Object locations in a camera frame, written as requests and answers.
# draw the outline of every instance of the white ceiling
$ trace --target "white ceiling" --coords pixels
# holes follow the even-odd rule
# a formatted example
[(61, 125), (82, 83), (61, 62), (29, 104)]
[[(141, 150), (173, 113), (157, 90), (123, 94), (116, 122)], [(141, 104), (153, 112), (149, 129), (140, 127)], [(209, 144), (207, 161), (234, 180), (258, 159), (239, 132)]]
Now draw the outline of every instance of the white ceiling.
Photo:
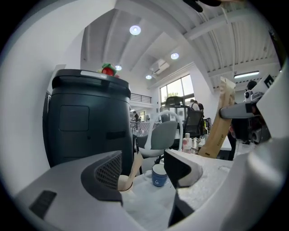
[[(144, 78), (160, 58), (176, 68), (201, 63), (212, 90), (218, 89), (220, 76), (235, 81), (236, 89), (243, 90), (246, 81), (278, 74), (280, 66), (268, 28), (249, 5), (226, 3), (228, 24), (221, 7), (201, 6), (204, 11), (198, 13), (182, 0), (118, 0), (116, 9), (85, 29), (81, 68), (95, 71), (103, 62), (110, 62)], [(135, 24), (141, 27), (138, 36), (129, 32)], [(184, 63), (182, 57), (191, 52), (186, 42), (196, 54), (194, 60), (186, 58)], [(180, 59), (170, 59), (173, 52), (178, 52)], [(260, 71), (258, 76), (233, 79), (234, 74), (255, 70)]]

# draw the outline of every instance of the bottle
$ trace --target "bottle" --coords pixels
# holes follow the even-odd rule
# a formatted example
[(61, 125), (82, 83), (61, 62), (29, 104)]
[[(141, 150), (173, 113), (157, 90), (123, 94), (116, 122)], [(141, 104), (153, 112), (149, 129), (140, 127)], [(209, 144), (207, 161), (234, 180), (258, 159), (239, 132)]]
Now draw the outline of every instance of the bottle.
[(186, 133), (185, 138), (182, 139), (182, 152), (191, 153), (190, 133)]

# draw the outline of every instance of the tree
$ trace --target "tree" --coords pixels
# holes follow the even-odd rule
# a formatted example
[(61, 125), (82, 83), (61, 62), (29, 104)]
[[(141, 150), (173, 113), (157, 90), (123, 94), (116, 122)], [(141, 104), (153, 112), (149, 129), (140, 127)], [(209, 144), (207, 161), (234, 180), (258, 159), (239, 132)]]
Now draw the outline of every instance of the tree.
[(177, 93), (177, 92), (176, 93), (175, 92), (169, 93), (167, 96), (164, 97), (164, 100), (166, 101), (168, 97), (177, 96), (178, 94), (179, 93)]

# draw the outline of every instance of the blue cup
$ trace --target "blue cup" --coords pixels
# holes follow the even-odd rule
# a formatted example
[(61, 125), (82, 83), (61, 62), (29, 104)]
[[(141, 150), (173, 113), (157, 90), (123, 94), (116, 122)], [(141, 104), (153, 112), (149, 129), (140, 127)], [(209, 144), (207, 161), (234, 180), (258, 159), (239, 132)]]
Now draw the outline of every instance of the blue cup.
[(157, 187), (162, 187), (164, 186), (164, 183), (167, 180), (167, 173), (164, 169), (163, 164), (156, 164), (153, 166), (153, 171), (152, 171), (152, 180), (154, 186)]

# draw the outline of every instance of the air conditioner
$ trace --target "air conditioner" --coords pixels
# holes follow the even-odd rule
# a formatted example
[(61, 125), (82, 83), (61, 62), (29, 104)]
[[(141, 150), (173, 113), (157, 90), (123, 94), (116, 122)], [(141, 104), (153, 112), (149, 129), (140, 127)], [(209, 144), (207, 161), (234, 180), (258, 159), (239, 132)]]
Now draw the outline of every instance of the air conditioner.
[(160, 74), (162, 73), (166, 68), (168, 68), (170, 65), (162, 59), (159, 59), (157, 62), (155, 62), (151, 67), (150, 70), (153, 71), (153, 74)]

